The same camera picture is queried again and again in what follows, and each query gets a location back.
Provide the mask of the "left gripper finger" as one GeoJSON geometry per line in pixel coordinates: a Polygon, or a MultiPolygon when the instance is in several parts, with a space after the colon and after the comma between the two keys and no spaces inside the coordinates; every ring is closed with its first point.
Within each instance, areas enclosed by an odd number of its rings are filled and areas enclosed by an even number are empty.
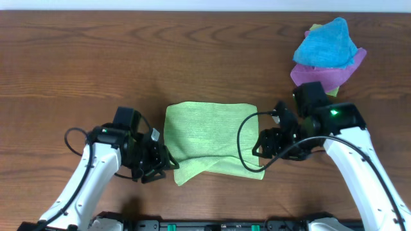
{"type": "Polygon", "coordinates": [[[175,170],[179,168],[179,163],[173,158],[167,146],[162,147],[164,157],[164,170],[175,170]]]}
{"type": "Polygon", "coordinates": [[[148,170],[141,177],[141,183],[142,184],[147,184],[147,183],[150,183],[150,182],[154,182],[156,180],[163,179],[165,177],[166,177],[166,173],[162,169],[148,170]]]}

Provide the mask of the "green microfiber cloth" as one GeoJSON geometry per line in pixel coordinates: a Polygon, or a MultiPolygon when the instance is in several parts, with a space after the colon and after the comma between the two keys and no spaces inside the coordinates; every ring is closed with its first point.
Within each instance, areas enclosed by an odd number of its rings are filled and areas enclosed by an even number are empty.
{"type": "Polygon", "coordinates": [[[257,112],[246,103],[221,104],[186,101],[166,109],[164,143],[179,168],[174,171],[178,186],[205,171],[256,180],[265,172],[246,170],[259,168],[259,158],[252,154],[258,135],[258,117],[243,120],[257,112]]]}

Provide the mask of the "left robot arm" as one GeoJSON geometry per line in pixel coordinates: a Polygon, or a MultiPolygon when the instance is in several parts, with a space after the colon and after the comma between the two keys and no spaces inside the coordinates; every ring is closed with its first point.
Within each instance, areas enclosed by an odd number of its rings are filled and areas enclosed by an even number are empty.
{"type": "Polygon", "coordinates": [[[22,222],[19,230],[133,230],[119,218],[94,216],[103,191],[123,166],[130,180],[143,184],[164,178],[179,168],[160,133],[149,128],[140,133],[144,117],[133,108],[118,107],[113,121],[85,132],[81,161],[54,204],[36,223],[22,222]]]}

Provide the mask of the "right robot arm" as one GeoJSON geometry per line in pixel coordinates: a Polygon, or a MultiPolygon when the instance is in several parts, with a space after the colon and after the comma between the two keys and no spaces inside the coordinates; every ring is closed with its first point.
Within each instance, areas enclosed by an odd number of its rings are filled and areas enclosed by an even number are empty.
{"type": "Polygon", "coordinates": [[[352,103],[332,103],[320,82],[293,90],[297,115],[280,101],[269,114],[276,128],[263,130],[252,149],[271,163],[303,161],[322,147],[342,174],[365,230],[410,230],[410,209],[378,159],[367,125],[352,103]]]}

